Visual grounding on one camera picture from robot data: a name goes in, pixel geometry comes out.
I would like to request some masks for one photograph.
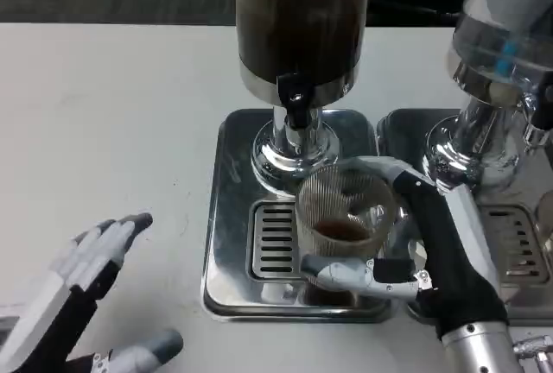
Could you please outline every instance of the robotic hand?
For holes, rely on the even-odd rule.
[[[511,340],[497,269],[468,188],[439,193],[431,180],[390,157],[352,161],[379,174],[406,201],[424,241],[425,268],[414,273],[410,261],[305,256],[302,271],[329,288],[418,301],[434,318],[455,372],[521,373],[518,360],[535,357],[540,372],[553,373],[547,356],[553,340]]]
[[[0,347],[0,373],[150,373],[176,356],[174,330],[107,354],[67,361],[82,332],[117,278],[124,254],[152,224],[148,213],[98,224],[71,241],[50,266],[41,291]]]

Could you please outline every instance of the chrome base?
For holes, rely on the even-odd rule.
[[[314,168],[338,159],[340,142],[328,124],[321,121],[318,111],[307,129],[292,130],[286,124],[286,111],[274,110],[273,121],[263,126],[253,142],[251,164],[268,190],[294,196],[298,184]]]
[[[380,154],[405,160],[423,171],[421,159],[429,131],[455,113],[452,110],[393,111],[378,124]],[[513,124],[513,136],[522,136],[524,119],[520,120]],[[518,152],[523,153],[522,137],[514,142]],[[513,325],[553,326],[551,158],[542,149],[534,155],[521,156],[514,181],[508,188],[476,196],[492,259],[501,271],[501,295]],[[416,306],[411,305],[410,312],[428,321]]]
[[[479,192],[509,187],[519,158],[514,115],[471,98],[458,116],[442,119],[428,133],[424,173],[445,191],[461,183]]]
[[[271,119],[271,110],[235,111],[219,129],[202,278],[205,308],[231,319],[385,319],[389,301],[325,293],[301,278],[294,200],[268,190],[251,164],[252,142]],[[372,127],[361,114],[327,110],[321,119],[340,140],[340,157],[376,154]]]

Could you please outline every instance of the stainless steel drip tray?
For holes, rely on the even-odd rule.
[[[299,272],[293,198],[268,192],[251,168],[251,145],[271,110],[233,112],[221,125],[202,279],[205,308],[230,319],[377,322],[390,303],[325,293]],[[323,111],[342,157],[375,155],[373,130],[355,111]]]
[[[421,169],[428,131],[439,120],[456,113],[458,111],[424,109],[393,111],[378,124],[380,154],[394,156]],[[522,142],[517,143],[522,152]],[[492,259],[499,271],[501,295],[511,324],[551,326],[552,159],[539,150],[521,163],[515,181],[506,190],[481,193],[476,203]]]

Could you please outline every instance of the brown liquid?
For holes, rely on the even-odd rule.
[[[347,220],[322,220],[314,229],[326,237],[340,241],[355,242],[371,237],[363,226]]]
[[[324,84],[357,64],[365,16],[366,0],[237,0],[240,57],[272,83],[301,73]]]

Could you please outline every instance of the table surface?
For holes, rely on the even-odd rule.
[[[368,28],[359,80],[332,107],[373,124],[400,107],[459,107],[449,28]],[[238,73],[234,28],[0,25],[0,302],[22,296],[66,240],[151,212],[75,354],[173,326],[161,371],[447,371],[431,327],[221,322],[200,303],[218,127],[267,105]],[[512,329],[515,338],[551,329]]]

